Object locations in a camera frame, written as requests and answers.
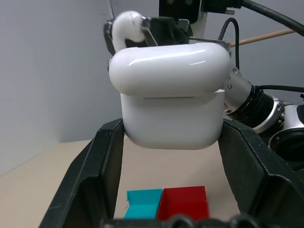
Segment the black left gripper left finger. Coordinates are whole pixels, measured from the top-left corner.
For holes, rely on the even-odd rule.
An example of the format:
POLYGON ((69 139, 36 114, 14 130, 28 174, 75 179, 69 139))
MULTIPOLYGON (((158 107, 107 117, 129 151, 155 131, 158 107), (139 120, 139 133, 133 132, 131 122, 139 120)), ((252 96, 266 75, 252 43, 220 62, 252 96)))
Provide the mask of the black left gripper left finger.
POLYGON ((70 164, 41 228, 99 228, 112 219, 121 177, 124 125, 104 124, 70 164))

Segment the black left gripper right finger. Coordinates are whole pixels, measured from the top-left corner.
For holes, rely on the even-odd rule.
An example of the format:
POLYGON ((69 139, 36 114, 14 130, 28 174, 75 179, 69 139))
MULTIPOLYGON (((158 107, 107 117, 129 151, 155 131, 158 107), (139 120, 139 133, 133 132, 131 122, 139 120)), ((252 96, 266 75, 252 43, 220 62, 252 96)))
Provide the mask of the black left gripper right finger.
POLYGON ((224 120, 224 172, 242 214, 259 227, 304 228, 304 161, 286 161, 251 128, 224 120))

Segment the teal plastic bin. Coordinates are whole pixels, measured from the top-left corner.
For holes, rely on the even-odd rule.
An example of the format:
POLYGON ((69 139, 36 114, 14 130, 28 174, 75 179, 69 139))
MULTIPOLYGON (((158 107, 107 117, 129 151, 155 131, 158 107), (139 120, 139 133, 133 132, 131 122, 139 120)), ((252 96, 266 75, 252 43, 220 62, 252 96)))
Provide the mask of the teal plastic bin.
POLYGON ((129 207, 124 219, 155 219, 162 197, 162 189, 127 191, 129 207))

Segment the white earbud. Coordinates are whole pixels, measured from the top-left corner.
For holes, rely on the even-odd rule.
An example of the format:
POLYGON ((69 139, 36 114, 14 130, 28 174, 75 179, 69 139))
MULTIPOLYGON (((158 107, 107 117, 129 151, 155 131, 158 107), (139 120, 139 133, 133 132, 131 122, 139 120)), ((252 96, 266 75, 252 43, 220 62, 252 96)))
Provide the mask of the white earbud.
POLYGON ((125 11, 118 15, 112 25, 112 42, 115 52, 126 48, 125 40, 143 42, 142 23, 146 19, 137 11, 125 11))

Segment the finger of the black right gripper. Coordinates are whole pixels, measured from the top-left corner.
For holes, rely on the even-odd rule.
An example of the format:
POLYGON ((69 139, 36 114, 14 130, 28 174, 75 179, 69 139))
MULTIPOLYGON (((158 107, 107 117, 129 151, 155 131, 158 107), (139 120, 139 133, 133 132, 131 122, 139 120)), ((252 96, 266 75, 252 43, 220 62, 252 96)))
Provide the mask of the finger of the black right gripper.
POLYGON ((149 47, 188 44, 193 31, 187 19, 146 18, 142 32, 149 47))
POLYGON ((106 47, 112 56, 116 53, 113 45, 113 38, 112 38, 113 24, 114 24, 114 19, 109 19, 103 25, 103 33, 104 33, 104 40, 106 43, 106 47))

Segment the thin wooden stick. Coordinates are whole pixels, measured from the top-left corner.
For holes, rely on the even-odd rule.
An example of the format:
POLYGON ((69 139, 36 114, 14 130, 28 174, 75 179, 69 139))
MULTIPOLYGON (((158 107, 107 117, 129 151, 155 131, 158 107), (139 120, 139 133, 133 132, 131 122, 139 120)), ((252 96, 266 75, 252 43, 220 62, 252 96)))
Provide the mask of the thin wooden stick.
POLYGON ((288 35, 288 34, 292 34, 292 33, 295 33, 295 31, 293 31, 293 30, 281 30, 281 31, 276 31, 276 32, 272 32, 272 33, 267 33, 267 34, 263 34, 263 35, 260 35, 260 36, 240 40, 239 45, 241 46, 241 45, 254 43, 254 42, 258 42, 258 41, 262 41, 262 40, 266 40, 266 39, 276 38, 276 37, 279 37, 279 36, 284 36, 284 35, 288 35))

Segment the red plastic bin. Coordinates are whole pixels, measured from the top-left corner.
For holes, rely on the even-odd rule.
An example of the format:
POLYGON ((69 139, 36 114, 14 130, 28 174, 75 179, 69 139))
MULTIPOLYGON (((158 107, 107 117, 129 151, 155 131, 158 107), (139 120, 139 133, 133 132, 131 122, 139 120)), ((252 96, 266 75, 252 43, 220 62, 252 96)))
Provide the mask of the red plastic bin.
POLYGON ((209 218, 204 186, 163 189, 156 218, 165 221, 178 214, 187 215, 195 221, 209 218))

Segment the white earbuds charging case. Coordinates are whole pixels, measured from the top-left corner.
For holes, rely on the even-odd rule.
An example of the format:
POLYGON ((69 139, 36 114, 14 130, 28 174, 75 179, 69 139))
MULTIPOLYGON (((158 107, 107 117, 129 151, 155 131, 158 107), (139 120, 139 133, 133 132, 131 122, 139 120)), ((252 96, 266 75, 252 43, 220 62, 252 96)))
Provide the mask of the white earbuds charging case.
POLYGON ((121 96, 125 133, 151 149, 199 150, 219 138, 231 61, 215 43, 120 50, 109 77, 121 96))

